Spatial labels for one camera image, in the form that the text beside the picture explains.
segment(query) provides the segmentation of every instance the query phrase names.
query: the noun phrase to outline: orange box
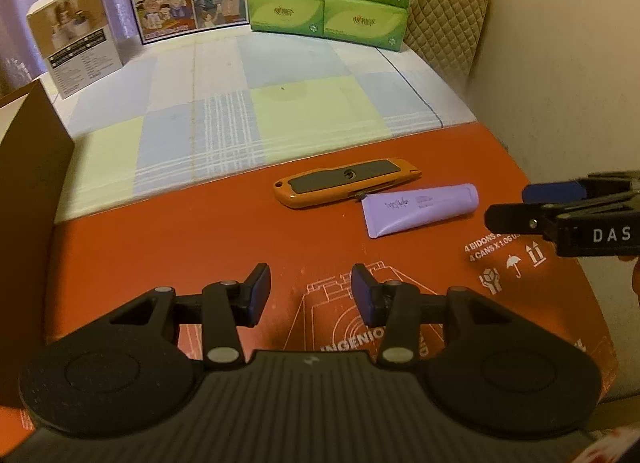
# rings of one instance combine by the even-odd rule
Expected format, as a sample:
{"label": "orange box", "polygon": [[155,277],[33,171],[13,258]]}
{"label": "orange box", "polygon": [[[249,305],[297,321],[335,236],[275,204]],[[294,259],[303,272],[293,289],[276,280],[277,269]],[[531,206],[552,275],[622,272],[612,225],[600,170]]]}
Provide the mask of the orange box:
{"label": "orange box", "polygon": [[[369,239],[358,202],[292,210],[273,194],[278,179],[384,157],[401,157],[422,171],[401,189],[473,183],[478,210]],[[423,292],[468,286],[565,340],[580,342],[600,367],[606,391],[617,362],[577,261],[556,257],[542,239],[491,237],[484,227],[486,208],[519,201],[526,184],[491,133],[469,123],[274,165],[69,221],[54,234],[47,329],[59,337],[150,288],[196,293],[215,281],[244,280],[265,262],[271,266],[270,299],[254,329],[239,329],[247,356],[255,349],[334,345],[375,355],[380,332],[371,331],[372,339],[358,322],[347,278],[354,263],[364,263],[381,280],[400,278]],[[535,260],[527,253],[533,242]],[[519,277],[507,266],[511,256],[521,259]],[[186,332],[182,349],[201,355],[198,329],[189,326]],[[423,328],[422,353],[437,353],[441,335],[438,327]],[[0,416],[0,432],[0,453],[26,435],[19,416]]]}

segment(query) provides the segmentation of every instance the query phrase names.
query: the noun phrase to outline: quilted cushion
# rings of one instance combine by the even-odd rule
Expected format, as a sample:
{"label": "quilted cushion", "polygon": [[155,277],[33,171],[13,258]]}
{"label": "quilted cushion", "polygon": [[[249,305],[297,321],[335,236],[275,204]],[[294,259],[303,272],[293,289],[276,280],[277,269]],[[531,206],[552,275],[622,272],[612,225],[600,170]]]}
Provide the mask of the quilted cushion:
{"label": "quilted cushion", "polygon": [[404,42],[462,93],[489,0],[411,0]]}

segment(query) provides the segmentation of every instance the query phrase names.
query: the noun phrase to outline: purple tube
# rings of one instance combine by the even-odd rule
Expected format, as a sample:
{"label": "purple tube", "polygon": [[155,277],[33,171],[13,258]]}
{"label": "purple tube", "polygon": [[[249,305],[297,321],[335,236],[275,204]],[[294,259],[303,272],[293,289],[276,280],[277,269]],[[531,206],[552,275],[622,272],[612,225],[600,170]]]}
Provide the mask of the purple tube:
{"label": "purple tube", "polygon": [[467,183],[370,194],[362,200],[367,232],[371,239],[423,224],[470,214],[478,208],[478,190]]}

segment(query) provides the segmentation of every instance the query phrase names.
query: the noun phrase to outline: wall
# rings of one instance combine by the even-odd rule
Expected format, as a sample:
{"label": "wall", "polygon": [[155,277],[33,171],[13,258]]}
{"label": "wall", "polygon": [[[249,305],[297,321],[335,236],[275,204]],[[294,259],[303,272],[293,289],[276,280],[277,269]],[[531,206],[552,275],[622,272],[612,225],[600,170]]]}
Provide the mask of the wall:
{"label": "wall", "polygon": [[[467,103],[533,182],[640,170],[640,0],[491,0]],[[621,364],[640,392],[631,265],[586,259]]]}

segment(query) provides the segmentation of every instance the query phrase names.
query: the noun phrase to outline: black plastic mount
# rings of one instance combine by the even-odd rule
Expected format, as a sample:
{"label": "black plastic mount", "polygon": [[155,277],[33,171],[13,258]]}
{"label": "black plastic mount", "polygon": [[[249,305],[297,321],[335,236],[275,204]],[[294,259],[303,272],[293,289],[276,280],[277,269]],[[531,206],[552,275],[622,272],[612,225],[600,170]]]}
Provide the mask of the black plastic mount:
{"label": "black plastic mount", "polygon": [[[640,172],[530,185],[522,194],[529,202],[487,209],[484,224],[490,231],[540,235],[555,244],[560,257],[640,255]],[[571,196],[578,200],[565,200]]]}
{"label": "black plastic mount", "polygon": [[[23,370],[30,416],[76,437],[135,432],[188,401],[205,371],[245,364],[236,326],[258,323],[271,290],[268,265],[199,295],[156,287],[49,345]],[[180,324],[202,324],[203,361],[177,348]]]}
{"label": "black plastic mount", "polygon": [[[203,392],[203,382],[213,385],[222,375],[251,379],[266,367],[256,358],[245,362],[236,326],[258,323],[270,286],[270,269],[261,264],[244,283],[221,281],[200,295],[177,297],[173,288],[157,287],[45,348],[22,373],[22,400],[38,427],[75,439],[155,428],[179,416]],[[351,288],[364,323],[386,326],[376,374],[385,381],[396,375],[404,385],[399,371],[414,375],[445,416],[475,432],[517,440],[575,432],[590,417],[601,389],[594,362],[492,300],[463,287],[421,295],[402,281],[379,283],[364,265],[353,266]],[[177,348],[179,325],[193,323],[202,324],[202,361]],[[420,360],[425,323],[443,324],[446,347]],[[312,379],[333,366],[325,362],[333,354],[363,361],[362,353],[319,358],[274,351],[261,351],[261,360],[290,355],[286,366],[293,364],[297,375],[303,368]],[[345,377],[353,367],[344,363]],[[320,414],[325,404],[307,403],[309,414]]]}
{"label": "black plastic mount", "polygon": [[[602,380],[587,354],[468,288],[421,295],[354,265],[351,290],[367,326],[386,324],[377,364],[415,371],[446,414],[475,430],[554,437],[583,427],[597,404]],[[446,347],[420,361],[425,323],[443,324]]]}

